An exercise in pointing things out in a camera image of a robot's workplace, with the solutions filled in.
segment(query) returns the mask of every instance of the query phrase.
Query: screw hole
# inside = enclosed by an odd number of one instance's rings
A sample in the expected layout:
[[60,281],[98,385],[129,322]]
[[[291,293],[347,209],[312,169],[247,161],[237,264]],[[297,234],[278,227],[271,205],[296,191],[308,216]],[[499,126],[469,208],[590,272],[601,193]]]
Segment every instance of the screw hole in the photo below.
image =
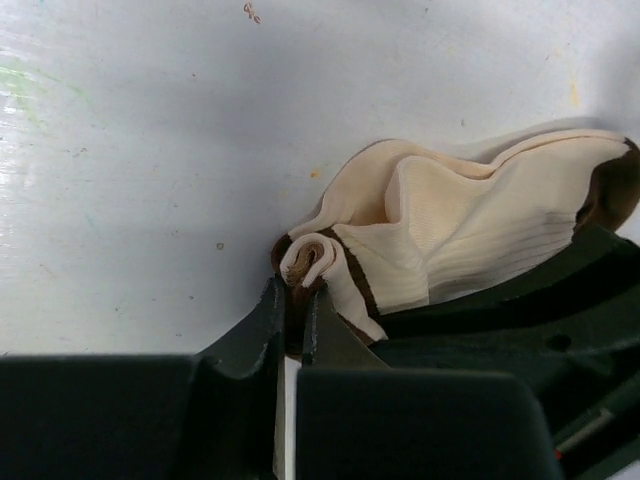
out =
[[553,335],[547,339],[547,348],[554,352],[566,352],[571,346],[571,337],[569,335]]

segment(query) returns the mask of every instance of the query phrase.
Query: yellow stain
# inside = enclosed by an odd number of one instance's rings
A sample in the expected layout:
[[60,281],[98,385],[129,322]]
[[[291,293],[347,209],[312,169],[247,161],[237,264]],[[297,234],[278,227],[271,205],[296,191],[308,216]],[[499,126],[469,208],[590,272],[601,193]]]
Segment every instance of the yellow stain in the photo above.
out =
[[575,80],[571,80],[571,103],[574,107],[580,106],[580,94]]

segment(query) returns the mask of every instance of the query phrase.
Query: folded fabric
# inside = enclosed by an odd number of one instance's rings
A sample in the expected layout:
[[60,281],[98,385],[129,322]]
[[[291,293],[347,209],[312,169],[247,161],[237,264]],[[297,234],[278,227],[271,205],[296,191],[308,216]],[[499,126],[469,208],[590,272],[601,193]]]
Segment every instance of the folded fabric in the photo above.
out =
[[289,289],[288,349],[299,350],[307,302],[327,286],[365,343],[380,315],[505,282],[597,223],[615,230],[640,199],[640,151],[599,130],[539,135],[489,164],[388,140],[353,157],[319,213],[272,251]]

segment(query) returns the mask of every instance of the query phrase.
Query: white surface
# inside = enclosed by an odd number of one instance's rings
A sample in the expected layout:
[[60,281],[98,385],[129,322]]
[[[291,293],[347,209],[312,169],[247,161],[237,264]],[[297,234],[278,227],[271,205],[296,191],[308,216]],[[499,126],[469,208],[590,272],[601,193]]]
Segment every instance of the white surface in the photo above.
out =
[[243,3],[0,0],[0,355],[207,346],[375,140],[640,140],[633,0]]

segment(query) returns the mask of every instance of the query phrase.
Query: beige sock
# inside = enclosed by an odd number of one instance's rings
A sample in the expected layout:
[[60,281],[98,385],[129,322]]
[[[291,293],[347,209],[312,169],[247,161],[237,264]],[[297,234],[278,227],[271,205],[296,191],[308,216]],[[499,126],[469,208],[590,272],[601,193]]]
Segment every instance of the beige sock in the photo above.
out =
[[597,130],[540,135],[488,165],[380,142],[345,165],[315,218],[281,239],[274,267],[293,289],[326,284],[361,337],[384,339],[379,315],[492,287],[565,248],[594,169],[630,156],[637,169],[635,145]]

